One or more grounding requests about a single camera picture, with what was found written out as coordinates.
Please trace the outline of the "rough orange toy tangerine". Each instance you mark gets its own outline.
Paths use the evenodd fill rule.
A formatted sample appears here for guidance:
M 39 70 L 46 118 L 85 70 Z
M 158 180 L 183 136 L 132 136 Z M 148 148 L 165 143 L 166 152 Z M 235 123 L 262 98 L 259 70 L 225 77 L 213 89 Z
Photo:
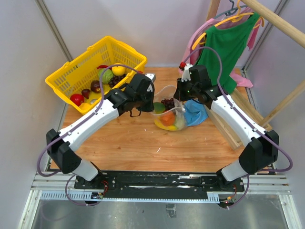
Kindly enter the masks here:
M 164 112 L 160 117 L 160 121 L 165 126 L 173 125 L 175 123 L 175 114 L 172 111 Z

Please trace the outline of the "yellow green toy mango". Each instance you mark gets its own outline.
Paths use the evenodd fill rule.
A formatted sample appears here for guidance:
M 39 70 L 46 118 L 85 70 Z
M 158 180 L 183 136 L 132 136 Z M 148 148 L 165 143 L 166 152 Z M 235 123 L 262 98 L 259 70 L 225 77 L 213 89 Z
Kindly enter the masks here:
M 161 102 L 155 102 L 153 106 L 156 114 L 162 114 L 166 110 L 165 105 Z

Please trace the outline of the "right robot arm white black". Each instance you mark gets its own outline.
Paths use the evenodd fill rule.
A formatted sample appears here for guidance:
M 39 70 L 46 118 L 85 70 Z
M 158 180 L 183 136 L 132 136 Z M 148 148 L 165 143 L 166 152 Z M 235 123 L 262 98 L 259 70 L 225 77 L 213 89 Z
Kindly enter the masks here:
M 174 98 L 179 101 L 197 99 L 219 115 L 237 134 L 244 150 L 238 159 L 216 173 L 216 186 L 226 191 L 237 179 L 253 175 L 278 159 L 279 135 L 267 131 L 252 120 L 222 87 L 212 85 L 205 66 L 182 62 L 182 77 L 177 79 Z

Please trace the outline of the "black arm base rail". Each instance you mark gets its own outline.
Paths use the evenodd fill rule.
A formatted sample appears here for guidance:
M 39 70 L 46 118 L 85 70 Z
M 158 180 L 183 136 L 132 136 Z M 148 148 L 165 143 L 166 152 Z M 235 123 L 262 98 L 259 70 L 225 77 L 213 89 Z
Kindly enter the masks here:
M 241 179 L 224 184 L 215 173 L 103 171 L 92 181 L 77 176 L 75 189 L 106 190 L 106 198 L 206 199 L 208 192 L 243 192 Z

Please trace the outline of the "dark purple toy fruit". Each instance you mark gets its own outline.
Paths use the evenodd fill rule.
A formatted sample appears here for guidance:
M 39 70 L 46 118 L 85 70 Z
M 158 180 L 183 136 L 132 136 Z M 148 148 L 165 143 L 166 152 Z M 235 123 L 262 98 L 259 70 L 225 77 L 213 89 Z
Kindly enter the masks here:
M 94 80 L 91 82 L 91 91 L 94 93 L 100 93 L 101 92 L 101 86 L 100 81 Z

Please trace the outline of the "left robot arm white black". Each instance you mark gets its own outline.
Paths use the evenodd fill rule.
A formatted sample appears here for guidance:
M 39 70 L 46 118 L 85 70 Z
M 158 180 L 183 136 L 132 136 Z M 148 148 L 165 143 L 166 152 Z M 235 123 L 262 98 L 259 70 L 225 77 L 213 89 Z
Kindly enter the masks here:
M 47 133 L 51 145 L 47 153 L 64 174 L 72 173 L 85 179 L 93 189 L 102 184 L 98 168 L 91 162 L 80 158 L 76 151 L 97 130 L 125 112 L 136 108 L 140 113 L 153 110 L 153 73 L 134 75 L 129 83 L 111 89 L 101 102 L 70 126 L 56 132 Z

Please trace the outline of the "white toy garlic bulb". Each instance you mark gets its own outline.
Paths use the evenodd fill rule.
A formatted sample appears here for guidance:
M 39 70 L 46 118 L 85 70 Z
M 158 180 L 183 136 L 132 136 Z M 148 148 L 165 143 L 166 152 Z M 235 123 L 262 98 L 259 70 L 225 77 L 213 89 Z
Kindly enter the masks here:
M 184 116 L 177 116 L 176 117 L 176 120 L 175 120 L 175 123 L 174 123 L 174 126 L 177 128 L 177 130 L 183 130 L 187 127 L 186 125 L 186 121 L 185 121 L 185 118 Z

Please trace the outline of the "dark red toy grapes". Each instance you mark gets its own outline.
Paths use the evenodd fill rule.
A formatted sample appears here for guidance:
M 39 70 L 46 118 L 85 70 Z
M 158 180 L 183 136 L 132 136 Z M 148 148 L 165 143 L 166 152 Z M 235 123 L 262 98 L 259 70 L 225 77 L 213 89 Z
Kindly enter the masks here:
M 161 100 L 161 103 L 165 106 L 165 110 L 171 110 L 175 107 L 173 98 Z

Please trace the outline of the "clear dotted zip top bag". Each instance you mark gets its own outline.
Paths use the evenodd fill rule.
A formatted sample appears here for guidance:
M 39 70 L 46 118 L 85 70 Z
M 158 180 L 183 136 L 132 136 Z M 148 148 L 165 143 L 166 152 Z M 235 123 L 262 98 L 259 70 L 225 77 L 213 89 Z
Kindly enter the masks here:
M 186 128 L 184 104 L 174 99 L 175 91 L 174 85 L 168 85 L 154 96 L 151 116 L 154 124 L 160 129 L 180 131 Z

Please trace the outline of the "yellow toy banana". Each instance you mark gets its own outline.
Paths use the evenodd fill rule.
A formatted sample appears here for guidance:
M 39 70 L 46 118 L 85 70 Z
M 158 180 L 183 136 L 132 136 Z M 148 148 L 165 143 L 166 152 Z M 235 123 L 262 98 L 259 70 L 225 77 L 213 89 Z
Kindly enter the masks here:
M 178 128 L 175 126 L 175 125 L 169 125 L 169 126 L 165 126 L 161 123 L 160 120 L 156 119 L 154 120 L 154 124 L 160 128 L 160 129 L 163 129 L 163 130 L 167 130 L 167 131 L 177 131 Z

